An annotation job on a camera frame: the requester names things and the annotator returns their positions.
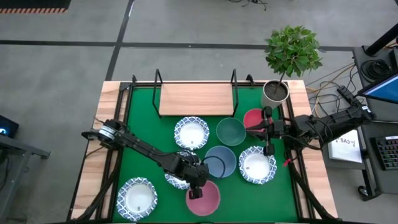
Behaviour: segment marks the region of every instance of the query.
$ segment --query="white pot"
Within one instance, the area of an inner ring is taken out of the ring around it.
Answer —
[[[286,97],[283,100],[279,101],[272,100],[266,95],[266,92],[264,90],[266,85],[270,82],[279,82],[279,80],[269,80],[267,83],[264,84],[264,86],[262,87],[261,106],[262,107],[270,106],[272,109],[274,109],[277,108],[281,103],[283,103],[289,97],[290,92],[288,86],[284,82],[281,82],[280,85],[281,86],[283,85],[287,90]]]

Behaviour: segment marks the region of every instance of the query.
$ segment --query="teal bowl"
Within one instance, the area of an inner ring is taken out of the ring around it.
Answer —
[[[217,125],[217,137],[227,146],[237,146],[246,138],[243,123],[235,118],[222,119]]]

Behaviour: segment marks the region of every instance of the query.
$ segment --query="keyboard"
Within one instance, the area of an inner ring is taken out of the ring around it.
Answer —
[[[383,170],[398,170],[398,136],[371,138]]]

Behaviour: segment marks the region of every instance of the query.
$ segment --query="gray floor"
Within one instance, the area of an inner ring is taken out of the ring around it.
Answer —
[[[124,41],[264,44],[272,29],[303,24],[318,34],[321,45],[360,46],[376,40],[398,19],[393,0],[273,0],[266,12],[262,5],[243,4],[136,0]],[[126,5],[127,0],[73,0],[62,15],[0,15],[0,39],[116,41]],[[52,151],[48,161],[30,163],[12,217],[27,217],[28,223],[66,219],[86,147],[80,133],[93,122],[112,51],[112,47],[0,45],[0,114],[21,124],[20,140]],[[320,55],[324,66],[305,74],[305,83],[353,61],[351,52]],[[240,79],[249,73],[256,79],[278,78],[264,57],[262,50],[122,48],[113,80],[130,80],[132,74],[152,80],[156,68],[165,80],[225,80],[234,68]],[[310,87],[318,88],[331,77]],[[336,79],[339,85],[348,81],[348,72]],[[360,89],[358,75],[353,81]],[[324,93],[335,93],[335,88]],[[325,109],[336,111],[333,103]],[[328,169],[328,176],[341,218],[396,223],[398,196],[362,202],[356,193],[363,184],[360,172]]]

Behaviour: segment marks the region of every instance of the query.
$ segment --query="blue bowl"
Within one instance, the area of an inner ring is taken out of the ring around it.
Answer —
[[[217,158],[208,158],[205,163],[209,167],[209,173],[218,178],[224,178],[231,175],[236,168],[236,156],[232,150],[225,146],[215,146],[207,151],[205,157],[216,156],[225,163],[225,172],[223,174],[223,163]]]

